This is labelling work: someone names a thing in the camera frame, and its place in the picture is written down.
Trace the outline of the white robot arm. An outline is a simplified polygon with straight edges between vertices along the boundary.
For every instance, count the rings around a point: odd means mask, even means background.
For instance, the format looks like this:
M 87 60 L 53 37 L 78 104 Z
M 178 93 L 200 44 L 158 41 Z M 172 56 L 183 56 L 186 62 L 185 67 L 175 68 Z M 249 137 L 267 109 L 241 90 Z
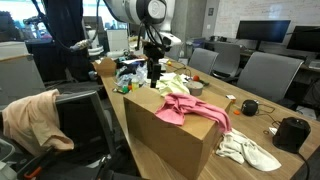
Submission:
M 147 78 L 155 88 L 160 79 L 159 60 L 182 40 L 171 33 L 175 0 L 103 0 L 111 15 L 120 22 L 136 24 L 145 28 L 149 41 L 143 45 L 148 57 Z

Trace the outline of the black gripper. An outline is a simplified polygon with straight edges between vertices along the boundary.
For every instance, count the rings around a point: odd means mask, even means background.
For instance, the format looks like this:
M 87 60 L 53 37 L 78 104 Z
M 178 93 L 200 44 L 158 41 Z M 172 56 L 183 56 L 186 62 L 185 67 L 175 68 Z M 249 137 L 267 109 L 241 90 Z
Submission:
M 154 69 L 154 65 L 158 64 L 159 60 L 164 57 L 163 51 L 158 46 L 151 44 L 151 43 L 147 43 L 144 46 L 143 53 L 148 57 L 147 78 L 151 79 L 153 76 L 155 76 L 157 79 L 159 79 L 160 74 L 161 74 L 161 68 Z M 156 79 L 155 78 L 151 79 L 150 87 L 151 88 L 156 87 Z

